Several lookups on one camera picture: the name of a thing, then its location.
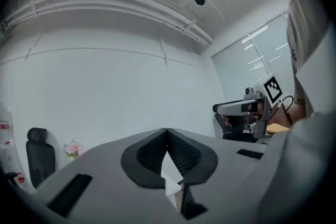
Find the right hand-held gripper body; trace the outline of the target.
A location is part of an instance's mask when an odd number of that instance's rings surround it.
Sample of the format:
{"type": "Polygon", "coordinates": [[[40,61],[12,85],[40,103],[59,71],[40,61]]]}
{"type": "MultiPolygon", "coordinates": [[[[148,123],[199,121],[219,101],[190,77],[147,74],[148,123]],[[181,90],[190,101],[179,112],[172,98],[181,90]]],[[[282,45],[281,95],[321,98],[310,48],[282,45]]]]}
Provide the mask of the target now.
{"type": "Polygon", "coordinates": [[[249,101],[245,125],[254,138],[266,136],[267,123],[274,114],[281,96],[282,90],[273,74],[245,89],[243,100],[249,101]]]}

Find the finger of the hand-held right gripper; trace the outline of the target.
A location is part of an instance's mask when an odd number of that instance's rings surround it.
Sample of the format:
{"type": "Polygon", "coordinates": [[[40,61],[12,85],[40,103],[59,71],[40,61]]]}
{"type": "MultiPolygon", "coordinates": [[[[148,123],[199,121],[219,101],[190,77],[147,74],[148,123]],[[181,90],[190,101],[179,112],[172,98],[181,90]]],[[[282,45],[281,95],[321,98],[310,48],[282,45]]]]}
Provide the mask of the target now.
{"type": "Polygon", "coordinates": [[[248,115],[257,111],[257,100],[238,100],[213,105],[213,112],[219,115],[248,115]]]}

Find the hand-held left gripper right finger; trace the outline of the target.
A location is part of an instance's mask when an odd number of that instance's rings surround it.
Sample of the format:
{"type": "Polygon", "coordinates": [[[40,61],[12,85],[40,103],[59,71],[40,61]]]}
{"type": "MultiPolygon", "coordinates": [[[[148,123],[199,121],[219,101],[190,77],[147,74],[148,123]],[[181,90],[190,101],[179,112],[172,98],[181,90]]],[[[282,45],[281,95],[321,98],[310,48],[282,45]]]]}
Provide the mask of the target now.
{"type": "Polygon", "coordinates": [[[265,144],[167,130],[167,151],[184,179],[181,215],[192,224],[224,222],[236,191],[255,168],[265,144]]]}

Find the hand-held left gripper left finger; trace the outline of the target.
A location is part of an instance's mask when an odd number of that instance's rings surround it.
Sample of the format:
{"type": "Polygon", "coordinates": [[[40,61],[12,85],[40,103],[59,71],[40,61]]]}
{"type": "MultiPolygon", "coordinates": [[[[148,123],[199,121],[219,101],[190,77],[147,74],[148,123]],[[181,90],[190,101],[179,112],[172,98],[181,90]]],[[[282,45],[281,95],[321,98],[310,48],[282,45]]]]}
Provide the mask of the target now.
{"type": "Polygon", "coordinates": [[[74,224],[181,224],[161,177],[166,130],[96,146],[46,179],[35,198],[74,224]]]}

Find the person's right forearm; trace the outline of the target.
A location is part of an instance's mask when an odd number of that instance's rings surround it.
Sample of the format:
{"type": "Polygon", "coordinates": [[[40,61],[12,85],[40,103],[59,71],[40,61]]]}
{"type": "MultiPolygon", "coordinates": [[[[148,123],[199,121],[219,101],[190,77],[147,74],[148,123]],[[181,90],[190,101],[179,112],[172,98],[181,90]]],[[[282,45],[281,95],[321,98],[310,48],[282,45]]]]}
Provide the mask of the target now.
{"type": "Polygon", "coordinates": [[[306,117],[306,104],[305,102],[294,102],[291,107],[282,107],[272,115],[268,121],[268,125],[278,124],[283,127],[291,128],[291,126],[299,120],[306,117]]]}

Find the grey window blinds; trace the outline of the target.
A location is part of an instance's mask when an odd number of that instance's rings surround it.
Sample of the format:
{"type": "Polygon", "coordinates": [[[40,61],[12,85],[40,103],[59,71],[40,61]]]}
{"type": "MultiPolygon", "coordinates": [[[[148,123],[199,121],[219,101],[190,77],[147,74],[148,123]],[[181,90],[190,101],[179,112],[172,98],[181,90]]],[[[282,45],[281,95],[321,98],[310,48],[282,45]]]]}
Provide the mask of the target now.
{"type": "Polygon", "coordinates": [[[283,12],[212,56],[226,101],[241,99],[246,87],[273,74],[290,103],[295,86],[286,32],[287,12],[283,12]]]}

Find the artificial flower bouquet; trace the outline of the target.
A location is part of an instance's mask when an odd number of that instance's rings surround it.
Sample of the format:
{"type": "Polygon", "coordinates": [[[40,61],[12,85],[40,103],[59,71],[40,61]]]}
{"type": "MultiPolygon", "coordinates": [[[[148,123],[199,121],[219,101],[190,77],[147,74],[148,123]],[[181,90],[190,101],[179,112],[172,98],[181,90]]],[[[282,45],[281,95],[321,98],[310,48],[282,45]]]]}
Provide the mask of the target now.
{"type": "Polygon", "coordinates": [[[85,152],[85,149],[81,143],[72,139],[70,142],[63,145],[63,151],[68,158],[77,159],[85,152]]]}

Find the person's beige shirt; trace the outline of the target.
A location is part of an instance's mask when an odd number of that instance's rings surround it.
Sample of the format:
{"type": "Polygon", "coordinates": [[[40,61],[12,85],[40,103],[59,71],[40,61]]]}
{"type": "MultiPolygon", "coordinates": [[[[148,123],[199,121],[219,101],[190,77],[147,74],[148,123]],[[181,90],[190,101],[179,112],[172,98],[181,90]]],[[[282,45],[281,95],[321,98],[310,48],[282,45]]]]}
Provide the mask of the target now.
{"type": "Polygon", "coordinates": [[[289,109],[291,115],[305,117],[313,111],[296,74],[316,50],[330,23],[321,0],[288,0],[287,42],[295,85],[294,104],[289,109]]]}

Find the white cabinet with red label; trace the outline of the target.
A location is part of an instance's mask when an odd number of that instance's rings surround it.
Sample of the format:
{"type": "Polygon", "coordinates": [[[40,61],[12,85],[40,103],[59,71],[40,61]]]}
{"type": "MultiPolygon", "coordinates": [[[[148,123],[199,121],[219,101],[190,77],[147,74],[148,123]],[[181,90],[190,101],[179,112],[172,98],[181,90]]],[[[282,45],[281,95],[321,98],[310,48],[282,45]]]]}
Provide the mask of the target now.
{"type": "Polygon", "coordinates": [[[14,172],[12,117],[7,106],[0,102],[0,166],[4,173],[14,172]]]}

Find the white ceiling pipes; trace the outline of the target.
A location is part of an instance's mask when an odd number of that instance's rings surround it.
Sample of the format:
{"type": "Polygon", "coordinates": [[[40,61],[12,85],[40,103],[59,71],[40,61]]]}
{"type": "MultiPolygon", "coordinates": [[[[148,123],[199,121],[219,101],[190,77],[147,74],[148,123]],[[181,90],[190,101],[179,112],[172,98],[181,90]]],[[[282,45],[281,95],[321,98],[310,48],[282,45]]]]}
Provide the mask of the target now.
{"type": "Polygon", "coordinates": [[[103,10],[131,14],[149,19],[186,35],[204,47],[213,38],[196,20],[153,0],[26,0],[0,17],[5,29],[14,27],[34,17],[74,10],[103,10]]]}

